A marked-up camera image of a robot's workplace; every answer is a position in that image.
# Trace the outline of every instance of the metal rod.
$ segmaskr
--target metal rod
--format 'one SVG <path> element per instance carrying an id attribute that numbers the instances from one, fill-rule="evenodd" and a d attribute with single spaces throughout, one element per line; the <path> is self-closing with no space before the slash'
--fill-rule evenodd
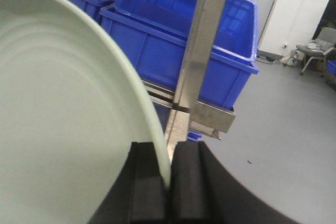
<path id="1" fill-rule="evenodd" d="M 225 1 L 197 0 L 173 100 L 174 108 L 189 112 L 191 119 L 203 83 Z"/>

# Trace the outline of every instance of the stainless steel bar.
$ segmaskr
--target stainless steel bar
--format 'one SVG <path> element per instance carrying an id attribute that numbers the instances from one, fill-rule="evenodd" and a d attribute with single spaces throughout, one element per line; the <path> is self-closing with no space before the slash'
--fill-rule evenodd
<path id="1" fill-rule="evenodd" d="M 178 142 L 186 141 L 189 132 L 189 113 L 171 110 L 165 130 L 167 150 L 170 161 L 173 159 L 174 150 Z"/>
<path id="2" fill-rule="evenodd" d="M 189 112 L 191 116 L 203 83 L 224 3 L 225 0 L 197 0 L 173 100 L 174 108 Z"/>

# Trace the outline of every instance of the gray floor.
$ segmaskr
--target gray floor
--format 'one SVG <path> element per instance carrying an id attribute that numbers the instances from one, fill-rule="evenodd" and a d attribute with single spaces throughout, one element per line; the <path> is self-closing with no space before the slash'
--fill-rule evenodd
<path id="1" fill-rule="evenodd" d="M 318 72 L 258 63 L 223 140 L 221 163 L 266 203 L 302 223 L 336 221 L 336 92 Z"/>

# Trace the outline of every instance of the office chair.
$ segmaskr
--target office chair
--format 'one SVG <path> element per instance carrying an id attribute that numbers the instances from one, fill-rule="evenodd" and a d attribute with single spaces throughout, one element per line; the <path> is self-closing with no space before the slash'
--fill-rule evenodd
<path id="1" fill-rule="evenodd" d="M 334 45 L 336 44 L 336 29 L 324 27 L 319 36 L 308 43 L 307 45 L 296 45 L 295 50 L 293 50 L 288 56 L 283 57 L 280 62 L 285 66 L 287 62 L 294 57 L 298 51 L 304 53 L 304 67 L 300 72 L 300 75 L 303 75 L 307 66 L 314 59 L 321 59 L 324 63 L 324 69 L 327 66 L 327 56 L 335 49 Z"/>

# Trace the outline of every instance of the metal frame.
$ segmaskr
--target metal frame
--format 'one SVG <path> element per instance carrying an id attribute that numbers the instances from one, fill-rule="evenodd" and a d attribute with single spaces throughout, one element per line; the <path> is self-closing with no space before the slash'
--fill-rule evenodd
<path id="1" fill-rule="evenodd" d="M 228 125 L 227 129 L 225 129 L 226 131 L 234 120 L 235 115 L 233 112 L 225 111 L 226 113 L 224 113 L 221 112 L 223 109 L 206 106 L 205 103 L 198 103 L 199 92 L 203 84 L 204 74 L 207 69 L 225 1 L 197 0 L 176 93 L 173 98 L 173 109 L 169 118 L 169 122 L 171 123 L 169 123 L 170 126 L 166 129 L 166 132 L 168 132 L 166 139 L 170 155 L 172 155 L 174 146 L 178 141 L 186 140 L 190 126 L 196 127 L 202 133 L 220 138 L 218 130 L 215 129 L 221 126 L 221 123 L 216 123 L 217 117 L 224 114 L 228 115 L 227 119 L 224 117 L 224 122 Z M 178 121 L 179 128 L 184 128 L 185 130 L 177 130 L 174 127 L 177 125 L 176 121 Z"/>

